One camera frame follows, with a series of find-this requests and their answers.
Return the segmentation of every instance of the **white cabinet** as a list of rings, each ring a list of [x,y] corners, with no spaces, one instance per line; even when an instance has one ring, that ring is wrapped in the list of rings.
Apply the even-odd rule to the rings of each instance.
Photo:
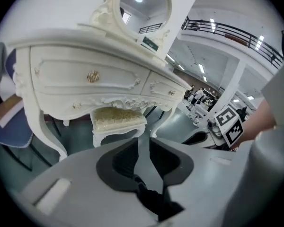
[[[13,80],[28,124],[44,144],[59,152],[60,160],[67,152],[47,128],[44,112],[71,120],[101,107],[143,113],[147,107],[158,106],[168,112],[151,131],[156,137],[190,89],[151,56],[91,32],[47,29],[12,46],[17,49]]]

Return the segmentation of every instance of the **stool cushion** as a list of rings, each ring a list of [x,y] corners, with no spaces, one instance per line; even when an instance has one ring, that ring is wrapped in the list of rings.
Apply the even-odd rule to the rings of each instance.
[[[94,131],[111,131],[146,124],[144,115],[138,111],[114,107],[99,108],[90,115]]]

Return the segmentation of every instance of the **curved table leg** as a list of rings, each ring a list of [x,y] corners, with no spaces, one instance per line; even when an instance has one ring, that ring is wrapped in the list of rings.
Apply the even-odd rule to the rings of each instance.
[[[27,122],[33,133],[47,146],[58,151],[60,161],[67,157],[64,146],[50,132],[44,120],[44,114],[37,101],[30,68],[30,48],[17,49],[17,63],[13,81],[16,85],[16,95],[23,99]]]
[[[101,146],[101,141],[106,137],[105,134],[95,134],[93,136],[93,145],[94,147],[100,147]]]
[[[158,129],[159,129],[160,127],[162,127],[170,117],[172,117],[172,115],[173,115],[173,114],[175,113],[175,111],[176,111],[176,108],[177,108],[177,106],[174,106],[174,107],[172,107],[168,112],[165,112],[165,113],[164,113],[162,119],[160,119],[160,120],[155,124],[155,126],[152,128],[152,130],[151,130],[151,137],[154,137],[154,138],[157,137],[156,133],[157,133]]]
[[[39,112],[26,112],[27,122],[33,133],[47,146],[53,148],[60,154],[59,161],[67,157],[67,152],[64,146],[58,141],[53,133],[48,129],[44,115],[41,110]]]
[[[70,121],[69,120],[63,120],[63,125],[68,127],[70,125]]]
[[[138,137],[140,137],[144,133],[145,125],[139,127],[137,130],[138,131],[133,135],[133,138],[138,138]]]

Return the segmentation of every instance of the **window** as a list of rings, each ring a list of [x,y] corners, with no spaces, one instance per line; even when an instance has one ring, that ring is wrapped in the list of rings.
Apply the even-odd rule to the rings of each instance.
[[[129,18],[130,18],[130,16],[131,16],[130,14],[124,12],[122,19],[123,19],[123,21],[124,21],[125,24],[127,24],[128,20],[129,20]]]

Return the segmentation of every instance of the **oval mirror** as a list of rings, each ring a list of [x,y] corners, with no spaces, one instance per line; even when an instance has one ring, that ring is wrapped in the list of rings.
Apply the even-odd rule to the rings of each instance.
[[[144,34],[161,29],[168,17],[167,0],[120,0],[120,11],[126,27]]]

